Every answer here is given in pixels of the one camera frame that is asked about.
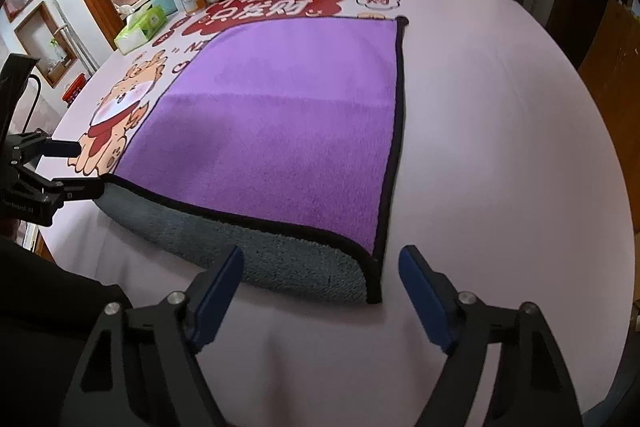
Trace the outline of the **purple and grey towel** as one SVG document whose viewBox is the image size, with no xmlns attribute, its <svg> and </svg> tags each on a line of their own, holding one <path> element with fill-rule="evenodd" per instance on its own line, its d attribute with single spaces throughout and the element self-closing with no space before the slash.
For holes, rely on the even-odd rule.
<svg viewBox="0 0 640 427">
<path fill-rule="evenodd" d="M 104 176 L 99 208 L 247 284 L 377 305 L 405 124 L 408 20 L 262 20 L 216 35 Z"/>
</svg>

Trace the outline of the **red object on floor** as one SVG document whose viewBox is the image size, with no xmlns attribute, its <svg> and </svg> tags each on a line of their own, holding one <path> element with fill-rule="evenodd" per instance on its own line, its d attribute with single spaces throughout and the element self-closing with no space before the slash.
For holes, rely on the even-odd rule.
<svg viewBox="0 0 640 427">
<path fill-rule="evenodd" d="M 73 104 L 73 101 L 76 100 L 81 90 L 85 88 L 87 82 L 88 78 L 86 74 L 82 72 L 67 86 L 62 95 L 62 101 L 67 107 L 70 107 Z"/>
</svg>

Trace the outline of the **green tissue pack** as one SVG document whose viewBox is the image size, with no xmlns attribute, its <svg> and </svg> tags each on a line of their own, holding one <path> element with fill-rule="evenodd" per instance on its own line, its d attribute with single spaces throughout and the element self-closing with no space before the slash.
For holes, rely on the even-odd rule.
<svg viewBox="0 0 640 427">
<path fill-rule="evenodd" d="M 144 46 L 166 24 L 167 17 L 161 6 L 149 5 L 129 17 L 126 26 L 114 39 L 117 49 L 122 55 Z"/>
</svg>

